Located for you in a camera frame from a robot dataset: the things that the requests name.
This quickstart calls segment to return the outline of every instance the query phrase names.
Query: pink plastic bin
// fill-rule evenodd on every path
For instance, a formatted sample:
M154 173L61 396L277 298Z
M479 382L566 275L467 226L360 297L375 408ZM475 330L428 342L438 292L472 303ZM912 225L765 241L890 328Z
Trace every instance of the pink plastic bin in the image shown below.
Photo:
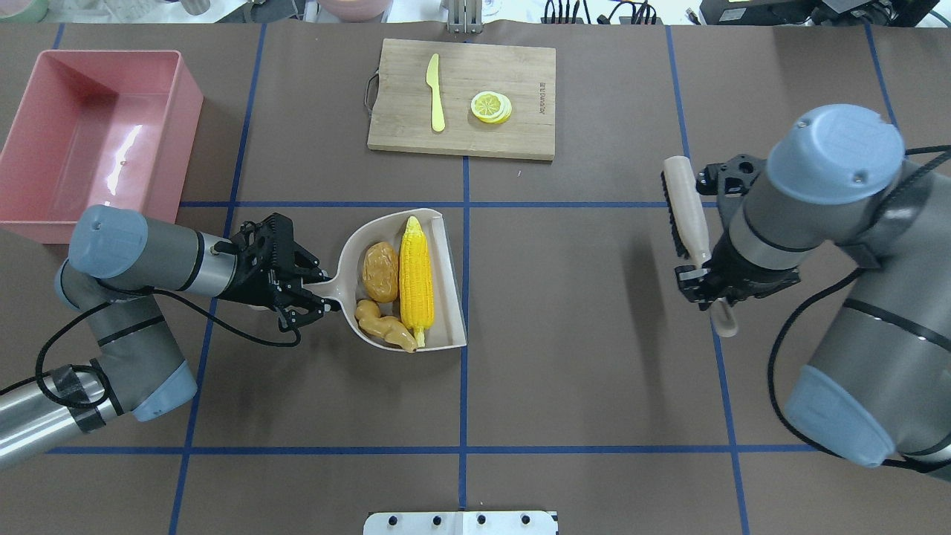
M90 205L173 223L203 99L176 50L40 53L0 153L0 228L65 244Z

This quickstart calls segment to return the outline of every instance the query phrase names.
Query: toy lemon slice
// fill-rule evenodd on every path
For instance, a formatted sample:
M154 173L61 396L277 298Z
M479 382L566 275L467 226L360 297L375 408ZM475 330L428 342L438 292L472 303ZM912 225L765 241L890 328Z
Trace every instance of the toy lemon slice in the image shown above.
M470 109L483 123L501 124L512 115L512 101L495 91L482 91L473 97Z

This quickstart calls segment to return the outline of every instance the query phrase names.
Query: gray robot arm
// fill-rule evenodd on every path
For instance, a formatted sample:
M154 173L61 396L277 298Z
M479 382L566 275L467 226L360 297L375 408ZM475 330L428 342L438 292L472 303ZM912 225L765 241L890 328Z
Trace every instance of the gray robot arm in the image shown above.
M0 396L0 469L125 412L144 422L194 396L195 380L155 288L268 307L278 312L281 330L297 333L339 309L302 287L325 279L318 259L294 242L290 220L279 214L247 222L227 240L131 210L88 208L55 286L68 306L89 314L102 351L89 366L101 375L65 366L43 379L46 392L37 382Z
M702 309L721 297L767 297L799 281L814 248L836 243L865 270L786 416L859 465L897 452L951 481L951 179L919 171L903 152L877 113L835 105L801 117L765 168L745 155L707 168L698 190L727 201L732 185L743 196L727 208L701 274L684 279L697 271L680 267L678 284ZM728 172L713 176L719 170Z

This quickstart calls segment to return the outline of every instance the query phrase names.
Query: corn cob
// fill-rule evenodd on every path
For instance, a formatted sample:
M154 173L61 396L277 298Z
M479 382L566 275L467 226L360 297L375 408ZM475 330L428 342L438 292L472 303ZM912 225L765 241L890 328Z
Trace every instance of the corn cob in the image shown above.
M399 315L403 324L413 331L419 347L426 347L424 330L433 326L433 269L429 261L429 244L419 220L410 216L399 246Z

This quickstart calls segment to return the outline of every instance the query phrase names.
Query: brown table surface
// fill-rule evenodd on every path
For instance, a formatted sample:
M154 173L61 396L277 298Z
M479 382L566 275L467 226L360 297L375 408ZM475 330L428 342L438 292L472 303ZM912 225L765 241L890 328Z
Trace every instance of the brown table surface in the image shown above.
M556 510L568 534L948 532L951 485L811 451L770 411L773 337L850 262L823 246L715 340L674 285L658 173L684 152L766 156L838 102L891 117L909 147L948 143L951 30L487 25L473 42L558 50L550 164L367 149L384 37L463 39L438 23L0 27L3 138L41 50L183 53L205 101L181 225L229 234L278 210L333 270L362 223L442 211L470 342L382 352L334 315L271 349L163 300L199 396L0 474L0 532L357 534L369 512L461 506ZM51 283L65 256L0 232L0 383L71 318ZM843 298L790 333L782 399ZM267 314L217 313L278 334ZM95 348L77 328L49 366Z

